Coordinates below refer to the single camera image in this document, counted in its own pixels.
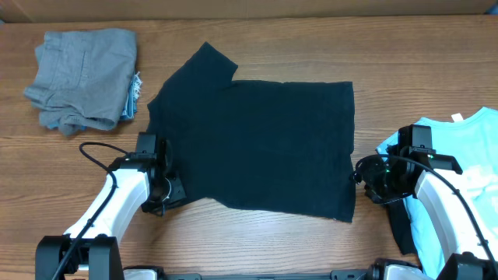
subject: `white tag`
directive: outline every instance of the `white tag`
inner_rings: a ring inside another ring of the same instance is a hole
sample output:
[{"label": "white tag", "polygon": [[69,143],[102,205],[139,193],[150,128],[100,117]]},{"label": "white tag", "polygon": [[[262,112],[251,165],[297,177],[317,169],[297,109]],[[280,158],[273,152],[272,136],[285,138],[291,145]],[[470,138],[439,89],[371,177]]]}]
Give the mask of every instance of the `white tag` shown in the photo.
[{"label": "white tag", "polygon": [[453,119],[453,122],[463,121],[464,120],[464,118],[461,116],[460,113],[458,113],[458,114],[452,114],[451,118]]}]

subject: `beige wall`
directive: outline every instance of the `beige wall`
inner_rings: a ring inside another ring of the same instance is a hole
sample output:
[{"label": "beige wall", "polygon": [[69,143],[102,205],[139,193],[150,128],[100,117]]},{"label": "beige wall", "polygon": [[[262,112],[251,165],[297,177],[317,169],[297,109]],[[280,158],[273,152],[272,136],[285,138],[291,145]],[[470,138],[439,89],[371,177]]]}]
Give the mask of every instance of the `beige wall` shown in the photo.
[{"label": "beige wall", "polygon": [[495,0],[0,0],[9,22],[474,14]]}]

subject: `gray towel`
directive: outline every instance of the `gray towel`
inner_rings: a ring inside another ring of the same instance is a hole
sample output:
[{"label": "gray towel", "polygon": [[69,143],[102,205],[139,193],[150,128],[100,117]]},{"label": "gray towel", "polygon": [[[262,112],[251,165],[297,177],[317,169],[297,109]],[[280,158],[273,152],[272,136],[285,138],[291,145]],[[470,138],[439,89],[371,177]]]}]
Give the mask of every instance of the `gray towel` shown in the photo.
[{"label": "gray towel", "polygon": [[24,96],[40,108],[40,124],[70,135],[81,127],[114,128],[128,97],[137,55],[128,30],[46,32],[38,73]]}]

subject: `table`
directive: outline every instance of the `table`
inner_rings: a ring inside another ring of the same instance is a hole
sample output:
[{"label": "table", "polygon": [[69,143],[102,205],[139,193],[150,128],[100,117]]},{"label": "table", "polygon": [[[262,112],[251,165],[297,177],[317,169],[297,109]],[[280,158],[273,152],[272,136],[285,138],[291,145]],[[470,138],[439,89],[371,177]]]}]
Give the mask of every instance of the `table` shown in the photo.
[{"label": "table", "polygon": [[[121,27],[138,34],[144,82],[139,112],[110,132],[66,138],[38,124],[23,97],[37,74],[34,48],[48,30]],[[498,17],[407,16],[172,20],[0,26],[0,279],[32,279],[45,235],[60,235],[96,197],[105,174],[79,154],[84,141],[133,150],[146,104],[204,41],[239,65],[234,79],[353,81],[353,162],[400,127],[498,108]],[[95,148],[109,163],[117,153]],[[353,223],[239,211],[203,199],[165,218],[138,212],[120,246],[123,265],[205,275],[326,272],[402,256],[385,211],[357,188]]]}]

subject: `dark blue fabric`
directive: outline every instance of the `dark blue fabric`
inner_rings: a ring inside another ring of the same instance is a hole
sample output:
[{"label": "dark blue fabric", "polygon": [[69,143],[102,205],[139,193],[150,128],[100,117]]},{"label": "dark blue fabric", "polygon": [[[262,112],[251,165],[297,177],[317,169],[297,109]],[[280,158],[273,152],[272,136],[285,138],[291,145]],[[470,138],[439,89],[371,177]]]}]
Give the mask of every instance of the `dark blue fabric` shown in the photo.
[{"label": "dark blue fabric", "polygon": [[351,222],[351,82],[232,81],[237,65],[205,43],[149,104],[187,194],[231,208]]}]

